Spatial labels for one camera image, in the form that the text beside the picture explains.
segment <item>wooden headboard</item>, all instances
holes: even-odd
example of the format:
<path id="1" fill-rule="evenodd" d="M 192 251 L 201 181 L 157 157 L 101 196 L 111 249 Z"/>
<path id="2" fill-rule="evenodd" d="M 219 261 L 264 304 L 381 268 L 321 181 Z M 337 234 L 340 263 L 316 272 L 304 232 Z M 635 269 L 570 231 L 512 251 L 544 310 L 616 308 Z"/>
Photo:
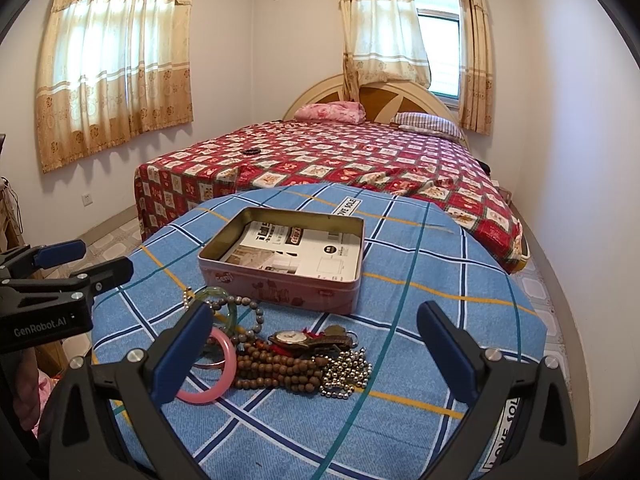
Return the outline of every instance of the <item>wooden headboard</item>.
<path id="1" fill-rule="evenodd" d="M 292 120 L 293 115 L 303 105 L 344 100 L 342 82 L 342 75 L 319 82 L 291 105 L 284 120 Z M 360 102 L 367 111 L 367 120 L 377 123 L 389 124 L 398 112 L 427 112 L 458 123 L 442 101 L 424 87 L 410 81 L 363 86 L 360 89 Z"/>

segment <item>metal ball chain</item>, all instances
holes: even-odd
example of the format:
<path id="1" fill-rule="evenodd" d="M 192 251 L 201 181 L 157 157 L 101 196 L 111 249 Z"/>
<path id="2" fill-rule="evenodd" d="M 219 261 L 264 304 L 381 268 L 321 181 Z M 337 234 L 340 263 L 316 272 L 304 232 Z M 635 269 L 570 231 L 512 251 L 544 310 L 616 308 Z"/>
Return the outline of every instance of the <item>metal ball chain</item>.
<path id="1" fill-rule="evenodd" d="M 367 349 L 340 352 L 337 358 L 327 357 L 322 371 L 320 395 L 332 399 L 348 399 L 356 388 L 366 388 L 372 371 L 366 361 Z"/>

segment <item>beige floral curtain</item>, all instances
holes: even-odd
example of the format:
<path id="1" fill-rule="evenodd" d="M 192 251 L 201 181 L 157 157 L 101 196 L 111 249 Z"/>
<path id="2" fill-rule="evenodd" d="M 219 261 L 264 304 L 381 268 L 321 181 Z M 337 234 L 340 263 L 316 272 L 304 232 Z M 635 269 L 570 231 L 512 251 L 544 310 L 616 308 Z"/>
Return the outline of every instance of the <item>beige floral curtain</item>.
<path id="1" fill-rule="evenodd" d="M 460 0 L 460 126 L 490 135 L 494 121 L 494 51 L 486 0 Z"/>
<path id="2" fill-rule="evenodd" d="M 193 121 L 191 0 L 54 0 L 37 76 L 43 173 Z"/>
<path id="3" fill-rule="evenodd" d="M 414 0 L 338 0 L 344 25 L 345 94 L 393 80 L 429 87 L 431 70 Z"/>

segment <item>pink fabric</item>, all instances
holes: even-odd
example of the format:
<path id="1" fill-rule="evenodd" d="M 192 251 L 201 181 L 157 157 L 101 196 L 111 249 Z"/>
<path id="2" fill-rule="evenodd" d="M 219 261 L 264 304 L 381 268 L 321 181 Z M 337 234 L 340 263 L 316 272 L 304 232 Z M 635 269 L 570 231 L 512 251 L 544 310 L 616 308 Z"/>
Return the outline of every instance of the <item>pink fabric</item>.
<path id="1" fill-rule="evenodd" d="M 41 370 L 38 370 L 38 395 L 40 397 L 40 414 L 42 414 L 44 410 L 44 405 L 49 400 L 51 396 L 51 392 L 53 390 L 54 382 L 49 376 Z M 35 427 L 31 430 L 35 436 L 38 436 L 38 427 L 40 425 L 40 421 L 35 425 Z"/>
<path id="2" fill-rule="evenodd" d="M 334 103 L 305 105 L 295 118 L 299 121 L 335 121 L 344 124 L 362 124 L 366 113 L 360 103 L 336 101 Z"/>

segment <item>watch face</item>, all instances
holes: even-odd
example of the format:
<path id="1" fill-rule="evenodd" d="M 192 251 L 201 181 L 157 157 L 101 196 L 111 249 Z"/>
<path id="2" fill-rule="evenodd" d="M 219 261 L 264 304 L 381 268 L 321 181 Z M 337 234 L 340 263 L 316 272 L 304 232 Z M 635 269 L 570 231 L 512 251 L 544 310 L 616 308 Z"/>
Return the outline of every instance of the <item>watch face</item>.
<path id="1" fill-rule="evenodd" d="M 295 330 L 285 330 L 274 334 L 274 337 L 281 343 L 303 343 L 306 341 L 306 335 Z"/>

